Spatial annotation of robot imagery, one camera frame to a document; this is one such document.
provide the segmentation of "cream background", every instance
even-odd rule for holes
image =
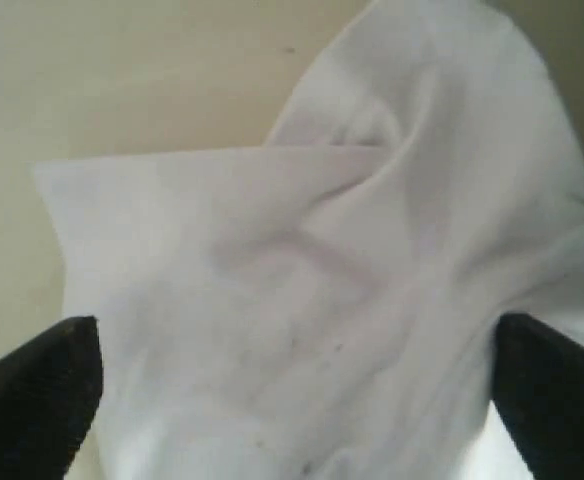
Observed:
[[[368,0],[0,0],[0,356],[59,318],[36,161],[259,144]],[[584,142],[584,0],[501,0]],[[69,478],[98,479],[94,445]]]

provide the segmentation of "white cloth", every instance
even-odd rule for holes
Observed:
[[[499,315],[584,340],[581,152],[538,55],[474,1],[373,3],[262,148],[37,182],[65,314],[101,319],[108,480],[493,480],[460,464]]]

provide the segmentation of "white fabric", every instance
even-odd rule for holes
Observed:
[[[375,2],[264,147],[37,181],[65,314],[101,319],[108,480],[500,478],[495,321],[584,340],[581,153],[537,54],[474,1]]]

